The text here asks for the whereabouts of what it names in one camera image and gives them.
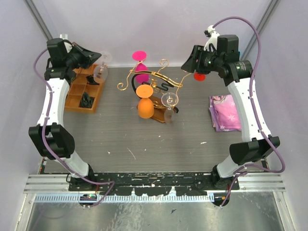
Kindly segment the red wine glass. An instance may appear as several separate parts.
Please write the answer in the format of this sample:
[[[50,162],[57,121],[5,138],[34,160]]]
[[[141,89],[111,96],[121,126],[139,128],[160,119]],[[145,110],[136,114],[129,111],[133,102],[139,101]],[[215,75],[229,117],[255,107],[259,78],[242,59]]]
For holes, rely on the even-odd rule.
[[[206,79],[205,74],[200,74],[200,73],[197,73],[197,72],[194,73],[193,77],[197,81],[204,81]]]

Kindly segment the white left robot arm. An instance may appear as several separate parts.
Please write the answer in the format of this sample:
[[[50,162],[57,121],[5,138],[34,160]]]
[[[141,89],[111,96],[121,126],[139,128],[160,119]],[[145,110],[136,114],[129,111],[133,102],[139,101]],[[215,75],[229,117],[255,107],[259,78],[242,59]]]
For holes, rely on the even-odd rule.
[[[64,128],[64,106],[76,68],[90,67],[101,54],[82,48],[63,38],[47,41],[46,71],[38,77],[46,86],[46,95],[37,124],[28,134],[42,157],[61,164],[75,182],[86,191],[96,186],[91,166],[75,150],[73,136]]]

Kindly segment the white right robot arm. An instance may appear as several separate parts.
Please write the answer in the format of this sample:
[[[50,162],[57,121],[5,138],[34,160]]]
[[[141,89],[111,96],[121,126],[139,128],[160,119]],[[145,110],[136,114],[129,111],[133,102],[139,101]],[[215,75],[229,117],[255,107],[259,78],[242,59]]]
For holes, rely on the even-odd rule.
[[[238,117],[241,123],[242,141],[229,147],[229,156],[214,166],[210,181],[215,189],[223,189],[230,180],[246,174],[247,167],[254,167],[256,161],[275,152],[280,145],[278,137],[273,137],[260,110],[255,92],[255,66],[248,60],[240,60],[239,39],[236,35],[209,36],[204,46],[194,45],[188,60],[181,69],[193,74],[196,79],[204,79],[211,72],[216,72],[228,88],[236,113],[230,119]],[[176,113],[179,103],[177,92],[168,89],[182,88],[158,72],[133,68],[126,83],[119,83],[119,90],[133,87],[139,98],[137,105],[141,118],[160,120],[167,123]]]

